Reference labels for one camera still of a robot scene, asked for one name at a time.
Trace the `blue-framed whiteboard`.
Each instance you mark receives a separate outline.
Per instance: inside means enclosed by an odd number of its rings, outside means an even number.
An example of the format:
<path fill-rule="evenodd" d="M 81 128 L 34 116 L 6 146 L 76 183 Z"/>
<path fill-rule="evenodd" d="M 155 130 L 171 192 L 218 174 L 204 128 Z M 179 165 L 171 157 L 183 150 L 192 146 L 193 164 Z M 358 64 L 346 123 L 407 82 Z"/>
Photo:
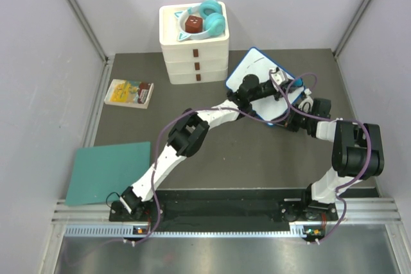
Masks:
<path fill-rule="evenodd" d="M 279 101 L 268 97 L 266 92 L 266 82 L 270 80 L 269 70 L 276 67 L 282 69 L 291 81 Z M 250 115 L 268 125 L 277 125 L 289 116 L 292 111 L 290 105 L 301 98 L 305 89 L 305 86 L 294 87 L 295 79 L 291 73 L 253 47 L 226 80 L 226 87 L 233 91 L 234 97 L 231 100 L 227 98 L 218 109 L 230 114 L 233 119 Z"/>

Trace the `blue heart-shaped eraser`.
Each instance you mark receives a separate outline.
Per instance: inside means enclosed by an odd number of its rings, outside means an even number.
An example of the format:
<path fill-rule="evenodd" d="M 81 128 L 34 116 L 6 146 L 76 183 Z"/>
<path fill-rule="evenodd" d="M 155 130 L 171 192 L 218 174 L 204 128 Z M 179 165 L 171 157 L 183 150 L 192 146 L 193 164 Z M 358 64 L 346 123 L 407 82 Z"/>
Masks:
<path fill-rule="evenodd" d="M 294 87 L 303 87 L 304 86 L 304 82 L 302 80 L 302 78 L 299 79 L 295 79 L 294 83 L 293 83 Z"/>

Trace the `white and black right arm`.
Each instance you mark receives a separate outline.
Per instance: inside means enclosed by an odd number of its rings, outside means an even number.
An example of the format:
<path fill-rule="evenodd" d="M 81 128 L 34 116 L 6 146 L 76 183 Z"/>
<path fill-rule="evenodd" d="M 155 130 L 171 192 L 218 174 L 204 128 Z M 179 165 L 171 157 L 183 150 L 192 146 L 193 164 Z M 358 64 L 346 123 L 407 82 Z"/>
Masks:
<path fill-rule="evenodd" d="M 379 176 L 384 167 L 380 127 L 356 122 L 331 120 L 331 101 L 315 98 L 294 104 L 280 125 L 291 132 L 306 130 L 313 138 L 333 144 L 331 168 L 310 184 L 299 201 L 280 203 L 282 219 L 287 222 L 336 221 L 335 202 L 347 188 L 368 178 Z"/>

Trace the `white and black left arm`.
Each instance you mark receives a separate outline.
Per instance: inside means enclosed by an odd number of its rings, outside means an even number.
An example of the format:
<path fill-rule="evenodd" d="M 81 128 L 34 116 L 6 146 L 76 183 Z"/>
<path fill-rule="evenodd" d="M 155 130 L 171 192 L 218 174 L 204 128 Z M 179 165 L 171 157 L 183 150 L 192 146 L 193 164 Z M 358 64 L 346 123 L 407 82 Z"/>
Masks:
<path fill-rule="evenodd" d="M 290 84 L 284 71 L 269 71 L 269 79 L 261 83 L 254 74 L 243 78 L 237 91 L 229 90 L 227 99 L 210 109 L 187 109 L 170 123 L 171 128 L 164 149 L 155 150 L 156 159 L 147 172 L 118 195 L 110 206 L 110 221 L 137 221 L 147 215 L 147 203 L 157 201 L 156 190 L 171 171 L 201 148 L 209 130 L 241 117 L 256 118 L 252 102 L 273 97 L 288 99 Z"/>

